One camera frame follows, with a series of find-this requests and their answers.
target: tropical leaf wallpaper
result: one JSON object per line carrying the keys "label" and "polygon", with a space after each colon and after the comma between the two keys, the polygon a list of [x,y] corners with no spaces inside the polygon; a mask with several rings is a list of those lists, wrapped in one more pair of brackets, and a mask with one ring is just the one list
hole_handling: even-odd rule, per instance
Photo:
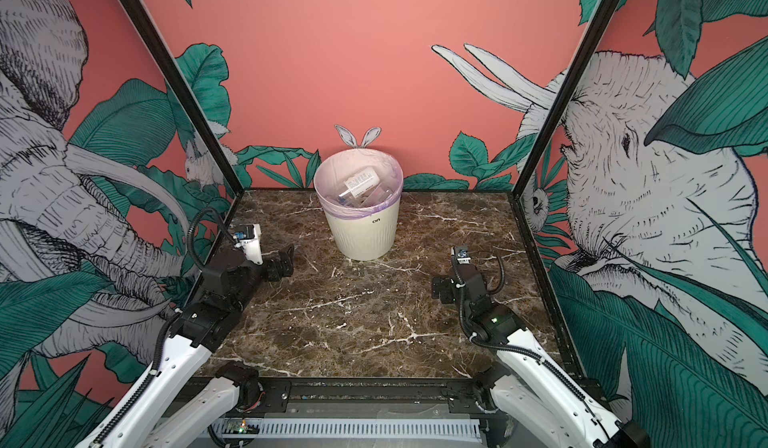
{"label": "tropical leaf wallpaper", "polygon": [[[654,446],[768,446],[768,24],[737,35],[764,1],[621,0],[521,200],[587,376]],[[442,55],[514,110],[562,82]]]}
{"label": "tropical leaf wallpaper", "polygon": [[[311,187],[371,143],[406,189],[521,183],[599,0],[383,1],[144,0],[244,186]],[[767,1],[620,0],[530,160],[522,207],[584,369],[654,446],[768,445]],[[0,447],[73,446],[185,303],[189,220],[233,192],[116,0],[0,8],[0,102],[23,114],[0,120]],[[35,23],[12,37],[15,16]]]}

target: trash can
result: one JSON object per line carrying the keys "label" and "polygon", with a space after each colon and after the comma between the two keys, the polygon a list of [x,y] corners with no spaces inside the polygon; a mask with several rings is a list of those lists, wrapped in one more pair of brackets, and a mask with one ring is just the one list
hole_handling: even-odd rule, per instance
{"label": "trash can", "polygon": [[[370,173],[371,169],[391,193],[373,206],[342,205],[340,186],[345,187],[350,177]],[[389,251],[395,242],[402,193],[402,169],[393,156],[367,148],[344,150],[321,163],[314,184],[336,246],[345,256],[366,261]]]}

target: elephant tusk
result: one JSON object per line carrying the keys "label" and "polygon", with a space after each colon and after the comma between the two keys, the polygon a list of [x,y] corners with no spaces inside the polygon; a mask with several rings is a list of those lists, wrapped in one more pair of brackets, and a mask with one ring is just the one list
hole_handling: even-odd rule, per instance
{"label": "elephant tusk", "polygon": [[539,107],[552,108],[554,97],[557,95],[555,92],[539,87],[489,51],[470,44],[464,44],[464,48],[477,58],[483,67],[487,68],[496,78],[504,82],[504,85],[512,88],[515,92],[531,100]]}
{"label": "elephant tusk", "polygon": [[85,305],[75,310],[72,315],[69,315],[69,319],[81,325],[96,328],[124,327],[152,319],[165,309],[169,303],[170,300],[166,300],[148,309],[121,310],[89,300]]}
{"label": "elephant tusk", "polygon": [[182,230],[186,233],[190,223],[187,214],[181,208],[176,198],[160,186],[157,182],[137,170],[122,163],[115,162],[96,153],[89,152],[71,143],[67,145],[67,153],[64,157],[64,165],[79,175],[105,176],[116,182],[125,183],[142,189],[165,204],[176,215]]}
{"label": "elephant tusk", "polygon": [[16,222],[0,221],[0,265],[21,281],[37,281],[55,275],[34,252]]}
{"label": "elephant tusk", "polygon": [[432,45],[432,50],[445,58],[478,92],[497,104],[523,113],[531,107],[533,103],[531,100],[485,77],[485,75],[480,73],[480,70],[473,67],[467,60],[459,57],[451,50],[440,45]]}

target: brown marble surface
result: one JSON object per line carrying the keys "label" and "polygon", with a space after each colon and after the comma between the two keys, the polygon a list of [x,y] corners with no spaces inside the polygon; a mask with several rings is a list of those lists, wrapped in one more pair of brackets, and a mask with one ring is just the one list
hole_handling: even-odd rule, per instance
{"label": "brown marble surface", "polygon": [[[491,353],[463,336],[453,305],[430,296],[432,276],[448,274],[450,247],[462,244],[502,253],[507,284],[496,299],[560,362],[505,194],[404,193],[395,244],[374,261],[341,254],[310,191],[248,192],[234,217],[233,225],[240,223],[261,224],[264,252],[296,245],[295,271],[261,285],[202,375],[227,360],[258,366],[264,376],[474,375]],[[475,256],[495,284],[497,261]]]}

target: rabbit illustration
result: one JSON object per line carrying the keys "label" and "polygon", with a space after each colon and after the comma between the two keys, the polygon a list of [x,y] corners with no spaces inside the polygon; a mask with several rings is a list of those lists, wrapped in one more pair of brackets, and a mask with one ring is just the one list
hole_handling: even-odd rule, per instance
{"label": "rabbit illustration", "polygon": [[366,132],[366,136],[362,137],[362,143],[360,145],[357,144],[357,138],[355,138],[354,135],[352,135],[352,132],[350,132],[348,129],[342,127],[341,125],[334,125],[336,127],[336,130],[339,131],[339,136],[341,136],[342,142],[346,143],[347,145],[351,146],[352,148],[366,148],[371,143],[373,143],[373,140],[379,137],[382,133],[382,129],[379,127],[373,127],[369,129]]}

